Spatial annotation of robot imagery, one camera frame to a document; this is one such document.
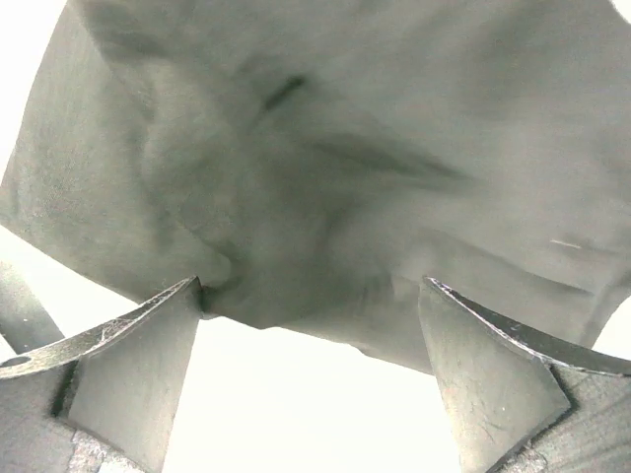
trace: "white surface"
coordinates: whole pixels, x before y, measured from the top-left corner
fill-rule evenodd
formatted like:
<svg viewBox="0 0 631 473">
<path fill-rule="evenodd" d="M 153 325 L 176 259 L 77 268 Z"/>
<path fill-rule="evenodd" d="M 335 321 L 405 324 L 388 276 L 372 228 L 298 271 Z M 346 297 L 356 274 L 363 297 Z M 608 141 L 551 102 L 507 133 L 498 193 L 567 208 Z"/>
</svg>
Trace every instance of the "white surface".
<svg viewBox="0 0 631 473">
<path fill-rule="evenodd" d="M 0 6 L 0 174 L 62 3 Z M 629 2 L 617 3 L 631 17 Z M 66 335 L 134 307 L 2 229 L 0 259 L 23 269 Z M 68 296 L 74 285 L 80 298 Z M 87 303 L 98 309 L 83 312 Z M 613 316 L 597 342 L 600 351 L 631 359 L 630 311 L 627 302 Z M 430 376 L 347 346 L 219 318 L 200 326 L 165 471 L 456 473 L 458 467 Z"/>
</svg>

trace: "garment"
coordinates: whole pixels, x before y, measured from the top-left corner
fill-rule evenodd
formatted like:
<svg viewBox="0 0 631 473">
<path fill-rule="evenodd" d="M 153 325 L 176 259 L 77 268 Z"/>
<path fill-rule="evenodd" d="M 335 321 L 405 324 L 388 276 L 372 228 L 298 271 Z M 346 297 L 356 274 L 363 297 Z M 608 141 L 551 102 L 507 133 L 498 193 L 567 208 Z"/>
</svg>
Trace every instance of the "garment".
<svg viewBox="0 0 631 473">
<path fill-rule="evenodd" d="M 73 0 L 0 224 L 423 372 L 425 275 L 591 346 L 631 292 L 630 44 L 606 0 Z"/>
</svg>

